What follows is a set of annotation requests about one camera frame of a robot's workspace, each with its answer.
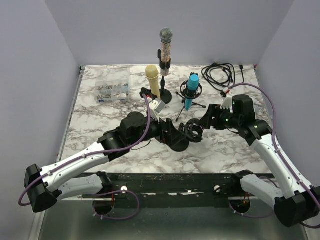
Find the black shock mount round-base stand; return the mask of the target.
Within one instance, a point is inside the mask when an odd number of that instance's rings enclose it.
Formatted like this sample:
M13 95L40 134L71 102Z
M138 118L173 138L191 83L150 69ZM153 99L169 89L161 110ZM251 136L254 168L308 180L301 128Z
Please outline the black shock mount round-base stand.
M184 133L189 143L200 143L203 140L203 129L198 125L199 120L190 119L187 123L180 123L178 130ZM175 152L183 152L185 150L173 150Z

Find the yellow microphone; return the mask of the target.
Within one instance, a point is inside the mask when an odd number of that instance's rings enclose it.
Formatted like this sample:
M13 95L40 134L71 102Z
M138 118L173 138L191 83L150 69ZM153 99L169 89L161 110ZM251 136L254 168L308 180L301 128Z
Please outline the yellow microphone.
M159 71L155 65L148 65L145 68L145 76L149 82L151 93L161 99L161 93L159 88Z

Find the black stand with clip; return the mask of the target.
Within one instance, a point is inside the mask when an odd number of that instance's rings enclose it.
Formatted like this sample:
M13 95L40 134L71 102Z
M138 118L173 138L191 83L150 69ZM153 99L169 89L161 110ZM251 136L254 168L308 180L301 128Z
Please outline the black stand with clip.
M143 95L145 95L147 98L148 98L148 97L150 97L150 98L152 97L152 96L151 96L151 95L152 95L151 90L150 90L150 89L147 89L147 88L145 88L145 87L142 87L142 88L140 89L139 95L140 95L141 98L143 98Z

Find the black tripod shock mount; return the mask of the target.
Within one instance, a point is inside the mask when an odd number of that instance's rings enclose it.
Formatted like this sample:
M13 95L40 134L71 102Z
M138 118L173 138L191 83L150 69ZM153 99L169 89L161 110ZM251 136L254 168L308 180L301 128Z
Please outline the black tripod shock mount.
M200 84L200 78L197 73L191 72L188 80L184 81L179 88L179 92L175 92L176 95L182 98L181 103L183 107L176 118L176 122L180 119L183 110L189 111L193 106L200 106L206 108L205 105L194 102L195 99L199 98L203 93L203 87Z

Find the blue microphone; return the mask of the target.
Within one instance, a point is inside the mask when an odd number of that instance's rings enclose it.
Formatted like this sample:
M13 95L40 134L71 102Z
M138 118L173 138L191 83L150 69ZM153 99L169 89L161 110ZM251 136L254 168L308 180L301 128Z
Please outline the blue microphone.
M191 74L187 81L187 87L185 92L185 110L188 111L193 103L193 99L196 98L197 90L199 87L199 76L197 74Z

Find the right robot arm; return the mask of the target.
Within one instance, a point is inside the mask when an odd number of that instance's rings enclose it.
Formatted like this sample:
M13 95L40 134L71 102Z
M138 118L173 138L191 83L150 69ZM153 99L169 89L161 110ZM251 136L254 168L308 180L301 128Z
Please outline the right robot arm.
M228 107L210 104L198 124L204 129L235 129L264 160L277 180L274 187L247 173L230 183L230 191L241 196L245 192L273 208L277 219L292 227L320 213L320 189L314 187L282 151L275 131L264 120L256 119L253 100L245 94L227 97Z

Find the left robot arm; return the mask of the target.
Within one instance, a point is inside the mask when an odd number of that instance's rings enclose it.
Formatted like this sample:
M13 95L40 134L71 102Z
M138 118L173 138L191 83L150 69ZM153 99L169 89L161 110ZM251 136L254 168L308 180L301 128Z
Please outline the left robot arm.
M186 134L176 129L171 119L157 121L140 112L131 112L119 127L105 132L74 156L48 166L30 165L24 178L28 205L34 213L40 213L59 200L76 195L107 197L112 189L107 175L94 173L84 176L84 172L118 159L139 143L151 139L175 152L185 151L190 144Z

